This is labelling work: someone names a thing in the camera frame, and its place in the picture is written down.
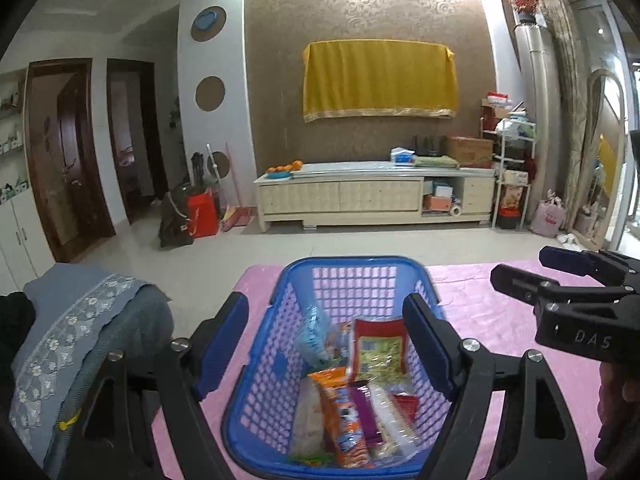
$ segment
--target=blue decorative plate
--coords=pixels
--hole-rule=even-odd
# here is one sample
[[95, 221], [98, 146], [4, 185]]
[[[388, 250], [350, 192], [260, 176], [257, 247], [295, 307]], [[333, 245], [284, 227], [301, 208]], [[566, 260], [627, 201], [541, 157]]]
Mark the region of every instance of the blue decorative plate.
[[198, 30], [209, 30], [218, 20], [218, 12], [216, 10], [203, 10], [194, 20], [193, 25]]
[[287, 178], [291, 176], [290, 171], [275, 171], [274, 173], [267, 173], [267, 178]]

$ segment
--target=fruit plate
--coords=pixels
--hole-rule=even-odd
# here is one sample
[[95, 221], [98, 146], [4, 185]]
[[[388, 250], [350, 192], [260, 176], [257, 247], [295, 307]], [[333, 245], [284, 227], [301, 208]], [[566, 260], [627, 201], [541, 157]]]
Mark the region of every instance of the fruit plate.
[[290, 171], [274, 171], [273, 173], [267, 173], [267, 178], [287, 178], [290, 176]]

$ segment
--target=yellow zip tie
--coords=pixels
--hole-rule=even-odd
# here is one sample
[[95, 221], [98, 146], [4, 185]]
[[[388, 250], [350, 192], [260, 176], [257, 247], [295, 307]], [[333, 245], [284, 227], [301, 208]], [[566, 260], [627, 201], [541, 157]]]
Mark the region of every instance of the yellow zip tie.
[[68, 421], [58, 423], [58, 427], [60, 428], [60, 431], [66, 431], [66, 428], [68, 428], [72, 424], [75, 424], [79, 418], [80, 418], [80, 410], [78, 410], [76, 414], [72, 416]]

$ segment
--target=mop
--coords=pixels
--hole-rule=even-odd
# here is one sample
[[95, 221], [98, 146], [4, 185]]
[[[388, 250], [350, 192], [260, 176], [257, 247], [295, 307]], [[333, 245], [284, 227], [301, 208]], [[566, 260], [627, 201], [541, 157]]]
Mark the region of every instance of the mop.
[[211, 145], [209, 143], [207, 143], [207, 151], [209, 152], [209, 160], [211, 161], [213, 171], [216, 174], [216, 179], [220, 184], [220, 195], [221, 195], [222, 203], [224, 203], [226, 207], [226, 211], [224, 216], [222, 217], [220, 228], [222, 229], [223, 232], [226, 232], [235, 226], [240, 227], [240, 226], [248, 225], [248, 223], [251, 220], [252, 213], [254, 212], [254, 208], [242, 206], [242, 201], [240, 199], [240, 193], [238, 189], [238, 182], [236, 181], [236, 173], [231, 163], [231, 157], [228, 156], [227, 158], [229, 160], [231, 177], [234, 181], [234, 187], [236, 188], [236, 195], [238, 196], [238, 202], [240, 203], [240, 207], [230, 206], [228, 204], [228, 200], [226, 199], [226, 195], [225, 195], [225, 190], [223, 189], [223, 186], [222, 186], [222, 177], [220, 176], [220, 172], [218, 171], [218, 165], [213, 156], [213, 152], [211, 151]]

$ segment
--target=blue plastic basket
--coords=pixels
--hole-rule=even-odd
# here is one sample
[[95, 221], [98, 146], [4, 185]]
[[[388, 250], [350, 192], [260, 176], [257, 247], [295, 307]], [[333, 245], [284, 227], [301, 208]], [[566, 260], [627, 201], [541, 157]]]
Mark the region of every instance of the blue plastic basket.
[[372, 469], [311, 468], [288, 460], [293, 420], [306, 365], [294, 345], [304, 309], [322, 306], [333, 323], [354, 317], [402, 316], [402, 302], [418, 292], [444, 319], [423, 266], [400, 256], [305, 258], [284, 269], [255, 337], [223, 423], [233, 460], [262, 478], [414, 478], [428, 457], [449, 410], [409, 345], [407, 364], [415, 395], [420, 453], [401, 465]]

